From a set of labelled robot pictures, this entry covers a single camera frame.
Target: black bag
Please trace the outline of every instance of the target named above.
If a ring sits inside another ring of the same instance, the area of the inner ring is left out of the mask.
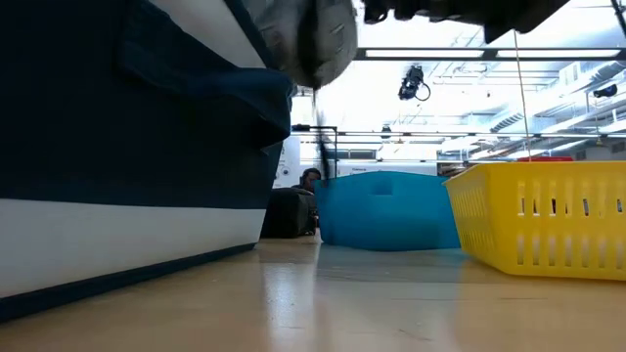
[[[294,239],[315,234],[315,196],[294,188],[272,190],[261,230],[263,239]]]

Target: robotic arm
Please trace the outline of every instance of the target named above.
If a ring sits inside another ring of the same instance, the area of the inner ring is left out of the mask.
[[[541,24],[569,0],[363,0],[365,23],[394,17],[407,21],[425,16],[431,22],[444,20],[482,25],[485,42],[491,43],[511,29],[527,33]]]

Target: wooden floor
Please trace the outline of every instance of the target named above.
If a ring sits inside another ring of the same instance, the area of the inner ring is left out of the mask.
[[[626,351],[626,285],[312,239],[0,326],[2,352]]]

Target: blue fabric bin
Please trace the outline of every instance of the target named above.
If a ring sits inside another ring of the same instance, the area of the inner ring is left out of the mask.
[[[380,171],[318,183],[322,240],[369,250],[458,248],[445,180]]]

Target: basket slot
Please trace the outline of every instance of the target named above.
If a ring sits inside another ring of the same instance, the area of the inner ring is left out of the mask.
[[[571,212],[574,210],[574,183],[571,180],[565,182],[564,188],[565,195],[565,215],[571,216]]]
[[[517,265],[524,265],[524,235],[517,236]]]
[[[532,265],[539,265],[539,237],[532,238]]]
[[[549,185],[550,217],[557,216],[557,182],[552,180]]]
[[[589,239],[583,238],[581,242],[580,262],[583,268],[589,268]]]
[[[519,198],[519,210],[517,212],[518,216],[524,216],[526,214],[526,187],[523,182],[520,182],[517,185],[517,197]]]
[[[571,236],[565,237],[565,266],[571,268],[571,258],[572,258],[572,243]]]
[[[598,218],[604,219],[606,216],[606,189],[608,184],[604,178],[600,179],[597,184],[596,197],[591,197],[594,202],[594,211],[597,211]]]
[[[617,242],[617,270],[624,269],[624,242],[622,240]]]
[[[541,182],[535,180],[532,183],[532,191],[532,215],[540,216],[542,211],[546,211],[546,209],[542,208],[544,204],[540,202],[542,195]]]
[[[606,267],[606,239],[601,238],[598,241],[598,267],[604,269]]]
[[[548,265],[557,265],[557,239],[554,236],[548,238]]]
[[[585,216],[589,216],[589,202],[586,198],[583,198],[583,210],[585,211]]]

